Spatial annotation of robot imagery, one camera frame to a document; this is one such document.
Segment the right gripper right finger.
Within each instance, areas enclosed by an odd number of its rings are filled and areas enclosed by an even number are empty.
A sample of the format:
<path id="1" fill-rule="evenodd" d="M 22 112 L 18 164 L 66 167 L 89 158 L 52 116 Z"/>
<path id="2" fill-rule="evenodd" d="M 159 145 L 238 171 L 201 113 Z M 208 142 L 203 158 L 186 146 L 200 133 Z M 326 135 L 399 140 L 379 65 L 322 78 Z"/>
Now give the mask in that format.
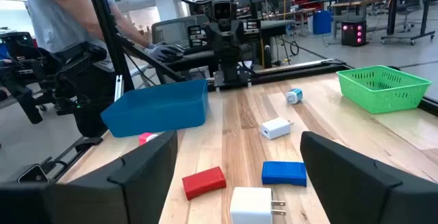
<path id="1" fill-rule="evenodd" d="M 438 184 L 303 132 L 300 152 L 331 224 L 438 224 Z"/>

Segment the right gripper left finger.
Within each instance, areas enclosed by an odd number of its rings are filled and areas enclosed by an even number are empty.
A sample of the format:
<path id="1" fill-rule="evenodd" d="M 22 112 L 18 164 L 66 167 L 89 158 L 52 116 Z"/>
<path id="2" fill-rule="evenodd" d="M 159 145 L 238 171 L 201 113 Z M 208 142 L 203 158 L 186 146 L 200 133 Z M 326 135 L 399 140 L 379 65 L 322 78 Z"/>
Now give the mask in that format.
<path id="1" fill-rule="evenodd" d="M 2 184 L 0 224 L 158 224 L 177 151 L 169 131 L 67 184 Z"/>

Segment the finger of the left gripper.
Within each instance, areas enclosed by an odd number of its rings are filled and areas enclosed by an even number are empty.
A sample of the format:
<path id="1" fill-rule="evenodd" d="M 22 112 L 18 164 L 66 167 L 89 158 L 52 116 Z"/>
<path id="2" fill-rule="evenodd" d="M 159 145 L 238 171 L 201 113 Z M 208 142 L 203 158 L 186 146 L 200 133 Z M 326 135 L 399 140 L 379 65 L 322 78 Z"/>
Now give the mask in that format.
<path id="1" fill-rule="evenodd" d="M 200 25 L 191 25 L 187 28 L 190 47 L 201 47 L 204 42 L 204 31 Z"/>
<path id="2" fill-rule="evenodd" d="M 244 42 L 259 42 L 261 40 L 261 21 L 251 19 L 244 21 Z"/>

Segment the pink and white charger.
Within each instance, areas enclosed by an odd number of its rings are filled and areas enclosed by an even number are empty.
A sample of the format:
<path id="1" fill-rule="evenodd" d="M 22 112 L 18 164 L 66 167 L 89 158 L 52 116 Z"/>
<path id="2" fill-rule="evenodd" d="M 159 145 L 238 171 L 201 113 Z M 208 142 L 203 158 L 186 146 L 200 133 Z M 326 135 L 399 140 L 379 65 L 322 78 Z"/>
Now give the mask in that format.
<path id="1" fill-rule="evenodd" d="M 145 145 L 148 141 L 157 137 L 157 134 L 152 133 L 143 133 L 138 138 L 138 144 L 140 146 Z"/>

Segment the blue and white charger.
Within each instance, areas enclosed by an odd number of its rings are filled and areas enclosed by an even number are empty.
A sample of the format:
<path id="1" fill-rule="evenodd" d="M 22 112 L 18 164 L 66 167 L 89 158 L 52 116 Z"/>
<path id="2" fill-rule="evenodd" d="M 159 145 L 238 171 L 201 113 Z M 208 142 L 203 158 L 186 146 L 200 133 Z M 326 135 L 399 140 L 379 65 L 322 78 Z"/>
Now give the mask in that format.
<path id="1" fill-rule="evenodd" d="M 300 88 L 293 88 L 285 93 L 286 102 L 289 104 L 297 104 L 303 98 L 303 93 Z"/>

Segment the blue rectangular block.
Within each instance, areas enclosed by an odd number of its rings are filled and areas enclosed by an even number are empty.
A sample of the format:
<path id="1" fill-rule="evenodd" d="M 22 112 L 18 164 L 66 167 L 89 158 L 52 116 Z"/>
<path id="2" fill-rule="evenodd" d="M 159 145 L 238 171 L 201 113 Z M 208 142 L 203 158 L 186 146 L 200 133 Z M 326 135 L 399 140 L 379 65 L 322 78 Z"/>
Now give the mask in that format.
<path id="1" fill-rule="evenodd" d="M 265 161 L 261 172 L 262 184 L 291 184 L 307 186 L 307 172 L 303 162 Z"/>

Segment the small white wall charger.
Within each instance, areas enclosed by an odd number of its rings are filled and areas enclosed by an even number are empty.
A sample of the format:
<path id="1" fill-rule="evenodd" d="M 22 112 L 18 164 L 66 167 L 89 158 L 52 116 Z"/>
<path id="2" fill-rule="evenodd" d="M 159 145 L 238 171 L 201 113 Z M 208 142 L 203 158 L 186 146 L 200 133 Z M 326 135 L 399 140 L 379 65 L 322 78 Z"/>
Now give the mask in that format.
<path id="1" fill-rule="evenodd" d="M 261 133 L 273 140 L 291 132 L 293 123 L 284 118 L 275 118 L 261 124 Z"/>

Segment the red rectangular block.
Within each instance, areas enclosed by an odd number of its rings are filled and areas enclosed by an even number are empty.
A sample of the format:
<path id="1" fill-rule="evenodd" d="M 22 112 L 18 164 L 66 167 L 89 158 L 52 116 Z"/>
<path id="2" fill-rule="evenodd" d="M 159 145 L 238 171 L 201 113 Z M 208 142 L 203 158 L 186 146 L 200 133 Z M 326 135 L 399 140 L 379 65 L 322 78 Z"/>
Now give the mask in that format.
<path id="1" fill-rule="evenodd" d="M 184 177 L 182 183 L 187 200 L 227 187 L 224 173 L 219 166 Z"/>

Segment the large white wall charger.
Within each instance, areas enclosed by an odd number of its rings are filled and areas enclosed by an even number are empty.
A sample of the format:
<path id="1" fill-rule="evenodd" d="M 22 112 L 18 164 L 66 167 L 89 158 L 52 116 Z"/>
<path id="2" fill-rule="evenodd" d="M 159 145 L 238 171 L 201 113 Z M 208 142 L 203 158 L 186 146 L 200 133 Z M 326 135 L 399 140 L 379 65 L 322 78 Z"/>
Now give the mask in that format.
<path id="1" fill-rule="evenodd" d="M 274 200 L 271 188 L 235 187 L 230 202 L 231 224 L 273 224 L 273 216 L 285 216 L 286 211 L 274 209 L 285 206 Z"/>

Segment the person's forearm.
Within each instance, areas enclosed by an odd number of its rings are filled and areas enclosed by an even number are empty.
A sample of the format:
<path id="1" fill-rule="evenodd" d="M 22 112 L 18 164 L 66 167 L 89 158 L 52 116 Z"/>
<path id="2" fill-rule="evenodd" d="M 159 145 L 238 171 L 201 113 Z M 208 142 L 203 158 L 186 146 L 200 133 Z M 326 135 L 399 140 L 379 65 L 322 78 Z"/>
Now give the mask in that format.
<path id="1" fill-rule="evenodd" d="M 89 34 L 102 41 L 105 40 L 91 0 L 54 0 L 54 2 L 66 10 Z M 116 5 L 113 5 L 110 10 L 122 35 L 143 47 L 149 44 L 148 40 L 127 20 Z"/>

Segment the blue barrel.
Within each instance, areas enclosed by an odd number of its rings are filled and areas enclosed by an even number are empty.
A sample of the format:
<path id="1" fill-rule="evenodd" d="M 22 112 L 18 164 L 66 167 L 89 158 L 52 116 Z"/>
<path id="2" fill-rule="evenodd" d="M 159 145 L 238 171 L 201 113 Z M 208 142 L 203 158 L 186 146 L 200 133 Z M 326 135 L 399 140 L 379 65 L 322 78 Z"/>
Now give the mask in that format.
<path id="1" fill-rule="evenodd" d="M 315 35 L 331 33 L 332 14 L 328 10 L 320 10 L 313 14 L 313 33 Z"/>

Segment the green plastic basket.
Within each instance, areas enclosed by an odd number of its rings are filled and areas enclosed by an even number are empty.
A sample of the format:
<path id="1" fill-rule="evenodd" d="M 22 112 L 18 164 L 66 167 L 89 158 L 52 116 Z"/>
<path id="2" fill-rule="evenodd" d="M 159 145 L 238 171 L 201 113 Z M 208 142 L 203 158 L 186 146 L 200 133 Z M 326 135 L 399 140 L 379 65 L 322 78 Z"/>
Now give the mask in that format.
<path id="1" fill-rule="evenodd" d="M 416 108 L 431 81 L 388 66 L 339 71 L 342 94 L 372 114 Z"/>

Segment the computer tower with red lights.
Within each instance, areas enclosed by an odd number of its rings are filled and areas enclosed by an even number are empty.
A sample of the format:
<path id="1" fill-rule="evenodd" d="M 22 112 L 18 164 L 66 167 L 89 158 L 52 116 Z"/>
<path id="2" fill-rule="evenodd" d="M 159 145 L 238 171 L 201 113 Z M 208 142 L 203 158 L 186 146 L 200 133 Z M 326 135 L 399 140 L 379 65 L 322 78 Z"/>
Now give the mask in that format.
<path id="1" fill-rule="evenodd" d="M 366 45 L 366 33 L 366 21 L 343 22 L 341 43 L 350 47 Z"/>

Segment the wooden top desk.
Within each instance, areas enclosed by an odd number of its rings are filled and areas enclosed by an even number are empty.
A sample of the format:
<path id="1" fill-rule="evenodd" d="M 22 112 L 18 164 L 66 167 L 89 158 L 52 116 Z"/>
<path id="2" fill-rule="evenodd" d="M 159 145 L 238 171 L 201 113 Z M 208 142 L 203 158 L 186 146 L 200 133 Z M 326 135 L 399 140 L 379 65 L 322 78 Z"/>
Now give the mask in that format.
<path id="1" fill-rule="evenodd" d="M 358 1 L 349 1 L 349 2 L 341 2 L 334 3 L 330 5 L 330 8 L 333 12 L 333 24 L 332 24 L 332 33 L 333 38 L 337 38 L 337 25 L 343 22 L 359 22 L 365 21 L 367 17 L 367 5 L 378 3 L 381 0 L 358 0 Z M 342 14 L 340 11 L 341 8 L 355 8 L 355 13 L 346 12 Z"/>

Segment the silver metal bracket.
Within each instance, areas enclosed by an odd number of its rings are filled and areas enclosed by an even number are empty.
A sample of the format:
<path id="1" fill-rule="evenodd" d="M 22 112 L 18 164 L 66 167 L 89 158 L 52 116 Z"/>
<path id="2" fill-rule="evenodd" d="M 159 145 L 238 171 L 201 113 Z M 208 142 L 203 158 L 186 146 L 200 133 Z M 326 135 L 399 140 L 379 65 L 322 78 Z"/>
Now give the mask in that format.
<path id="1" fill-rule="evenodd" d="M 115 90 L 114 90 L 114 102 L 121 98 L 124 93 L 124 79 L 122 75 L 116 76 Z"/>

